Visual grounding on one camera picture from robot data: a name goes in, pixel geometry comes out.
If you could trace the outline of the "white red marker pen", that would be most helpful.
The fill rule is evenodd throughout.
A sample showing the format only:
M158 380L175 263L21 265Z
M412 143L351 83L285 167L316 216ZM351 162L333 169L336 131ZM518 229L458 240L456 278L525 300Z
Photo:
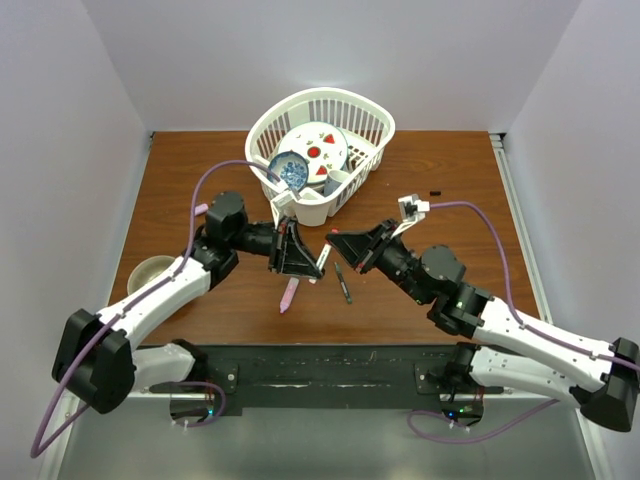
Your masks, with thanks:
M324 269L324 266L330 255L330 251L331 251L331 245L328 243L325 243L316 262L316 266L318 267L319 270Z

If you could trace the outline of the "green fineliner pen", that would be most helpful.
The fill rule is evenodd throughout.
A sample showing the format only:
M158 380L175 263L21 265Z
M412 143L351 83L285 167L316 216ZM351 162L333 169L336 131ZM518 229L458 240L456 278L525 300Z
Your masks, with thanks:
M337 276L340 288L341 288L342 293L343 293L343 295L345 297L345 300L346 300L347 304L351 305L352 302L353 302L352 296L350 294L350 291L349 291L348 286L346 284L342 269L341 269L341 267L340 267L338 262L334 262L334 268L335 268L335 272L336 272L336 276Z

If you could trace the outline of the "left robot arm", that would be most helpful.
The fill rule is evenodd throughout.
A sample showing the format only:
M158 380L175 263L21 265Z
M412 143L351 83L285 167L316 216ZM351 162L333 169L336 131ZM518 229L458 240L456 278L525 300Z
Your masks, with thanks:
M67 320L52 376L100 414L134 390L175 383L196 392L206 383L208 357L185 340L143 349L142 341L183 306L224 281L239 253L264 256L268 270L319 279L324 270L301 240L298 222L250 222L243 197L223 192L209 207L192 246L160 275L96 314L80 309Z

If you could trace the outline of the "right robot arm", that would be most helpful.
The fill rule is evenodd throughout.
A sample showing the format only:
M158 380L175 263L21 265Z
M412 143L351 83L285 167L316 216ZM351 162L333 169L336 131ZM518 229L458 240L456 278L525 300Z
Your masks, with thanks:
M512 388L565 402L609 430L632 428L639 395L639 347L590 339L523 314L467 283L465 266L445 245L417 255L386 220L369 231L332 232L328 243L359 274L380 271L447 334L461 337L430 374L450 394Z

